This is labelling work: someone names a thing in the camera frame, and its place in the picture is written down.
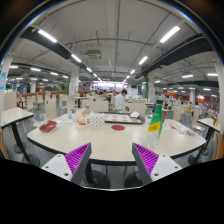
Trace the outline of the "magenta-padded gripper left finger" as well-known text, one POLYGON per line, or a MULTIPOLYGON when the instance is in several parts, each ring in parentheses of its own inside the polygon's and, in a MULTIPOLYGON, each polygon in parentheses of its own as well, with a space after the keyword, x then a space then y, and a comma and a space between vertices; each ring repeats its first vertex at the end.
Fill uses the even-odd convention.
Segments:
POLYGON ((56 154, 42 166, 42 169, 79 185, 83 180, 91 153, 91 144, 87 143, 66 155, 56 154))

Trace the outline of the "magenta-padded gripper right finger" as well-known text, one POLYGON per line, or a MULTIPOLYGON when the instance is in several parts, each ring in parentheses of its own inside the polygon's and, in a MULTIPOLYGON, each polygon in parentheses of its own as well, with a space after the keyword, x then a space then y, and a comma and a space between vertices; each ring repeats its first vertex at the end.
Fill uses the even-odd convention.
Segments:
POLYGON ((132 144, 132 154, 144 185, 166 177, 182 169, 166 154, 158 155, 137 143, 132 144))

